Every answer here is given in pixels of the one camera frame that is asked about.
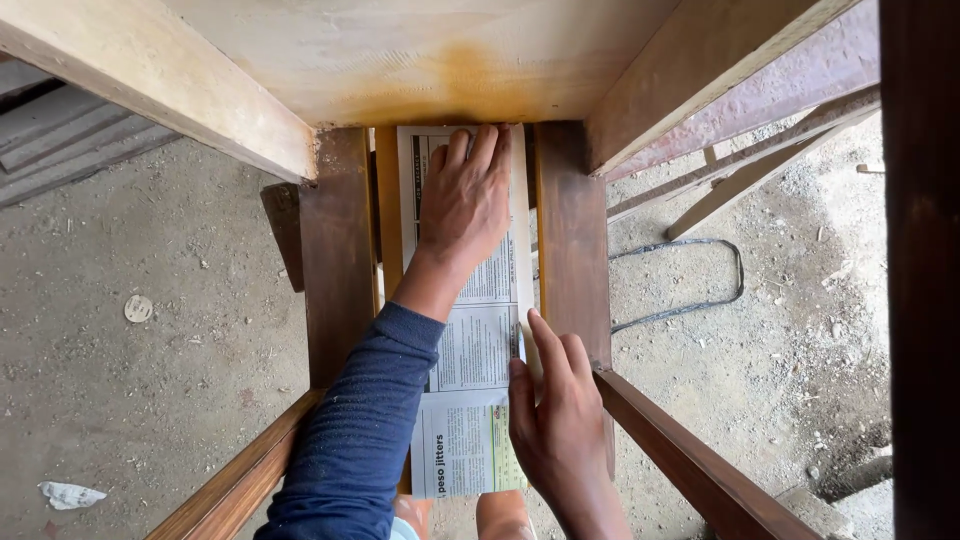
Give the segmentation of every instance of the black wire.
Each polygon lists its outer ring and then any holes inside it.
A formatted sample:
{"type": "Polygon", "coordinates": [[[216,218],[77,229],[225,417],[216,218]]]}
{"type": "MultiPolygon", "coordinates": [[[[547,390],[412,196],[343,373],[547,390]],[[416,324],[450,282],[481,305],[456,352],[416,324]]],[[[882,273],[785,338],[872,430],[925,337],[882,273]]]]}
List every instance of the black wire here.
{"type": "Polygon", "coordinates": [[[654,313],[653,315],[647,315],[646,317],[641,317],[629,323],[624,323],[622,325],[616,325],[610,330],[610,334],[613,335],[621,330],[628,329],[629,327],[638,325],[640,323],[649,323],[653,321],[659,321],[660,319],[665,319],[667,317],[672,317],[674,315],[679,315],[681,313],[689,313],[690,311],[696,311],[698,309],[706,309],[707,307],[722,306],[724,304],[729,304],[735,302],[741,296],[743,296],[743,257],[740,256],[740,250],[737,249],[732,243],[727,240],[721,240],[719,238],[691,238],[689,240],[677,240],[674,242],[664,242],[662,244],[654,244],[652,246],[643,246],[636,248],[632,252],[614,255],[608,260],[617,260],[618,258],[629,257],[631,255],[643,255],[645,253],[650,253],[652,251],[657,251],[663,248],[669,248],[673,246],[684,246],[687,244],[711,244],[713,242],[720,242],[721,244],[727,246],[733,251],[733,258],[736,261],[737,273],[739,277],[739,283],[736,286],[736,294],[733,295],[733,298],[728,300],[718,300],[716,302],[702,302],[700,304],[693,304],[691,306],[684,307],[675,307],[673,309],[668,309],[667,311],[661,311],[660,313],[654,313]]]}

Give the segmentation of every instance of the blue sleeve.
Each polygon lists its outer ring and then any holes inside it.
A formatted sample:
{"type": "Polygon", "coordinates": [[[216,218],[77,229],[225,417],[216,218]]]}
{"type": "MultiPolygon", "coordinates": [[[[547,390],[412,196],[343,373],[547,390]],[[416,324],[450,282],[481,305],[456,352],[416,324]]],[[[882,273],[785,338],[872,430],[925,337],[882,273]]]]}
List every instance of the blue sleeve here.
{"type": "Polygon", "coordinates": [[[390,536],[392,500],[444,324],[387,303],[326,392],[256,540],[390,536]]]}

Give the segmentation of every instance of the newspaper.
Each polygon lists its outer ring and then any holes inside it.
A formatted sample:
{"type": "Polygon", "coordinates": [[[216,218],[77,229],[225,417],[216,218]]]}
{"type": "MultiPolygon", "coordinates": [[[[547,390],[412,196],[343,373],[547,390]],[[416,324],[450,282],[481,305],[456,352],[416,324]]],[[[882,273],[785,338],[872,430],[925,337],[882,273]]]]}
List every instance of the newspaper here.
{"type": "MultiPolygon", "coordinates": [[[[464,126],[471,133],[476,127],[464,126]]],[[[403,267],[420,237],[420,196],[430,154],[459,129],[397,128],[403,267]]],[[[514,126],[511,227],[493,254],[470,275],[450,311],[420,400],[410,444],[416,498],[475,495],[526,487],[508,434],[511,357],[536,362],[525,313],[533,306],[523,129],[514,126]],[[521,340],[519,333],[526,334],[521,340]]]]}

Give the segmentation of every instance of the bare leg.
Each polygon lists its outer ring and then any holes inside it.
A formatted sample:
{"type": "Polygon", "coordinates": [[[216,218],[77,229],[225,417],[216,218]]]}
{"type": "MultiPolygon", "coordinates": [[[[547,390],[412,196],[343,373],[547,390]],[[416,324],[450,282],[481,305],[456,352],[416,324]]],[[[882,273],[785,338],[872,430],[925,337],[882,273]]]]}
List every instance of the bare leg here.
{"type": "Polygon", "coordinates": [[[430,507],[433,499],[415,501],[409,495],[397,495],[394,498],[394,514],[410,524],[420,540],[427,540],[430,533],[430,507]]]}
{"type": "Polygon", "coordinates": [[[477,536],[480,540],[534,540],[520,490],[480,496],[477,501],[477,536]]]}

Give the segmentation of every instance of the orange stain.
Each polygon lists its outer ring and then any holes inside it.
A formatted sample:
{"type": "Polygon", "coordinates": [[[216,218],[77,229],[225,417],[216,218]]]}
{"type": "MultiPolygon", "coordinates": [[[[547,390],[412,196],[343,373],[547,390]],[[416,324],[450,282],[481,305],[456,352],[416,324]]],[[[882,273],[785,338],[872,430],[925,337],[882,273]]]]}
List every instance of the orange stain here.
{"type": "Polygon", "coordinates": [[[400,83],[396,71],[364,75],[353,86],[358,90],[334,105],[349,124],[361,126],[529,122],[550,107],[539,99],[543,78],[474,44],[448,44],[399,71],[408,69],[423,72],[417,79],[424,84],[400,83]]]}

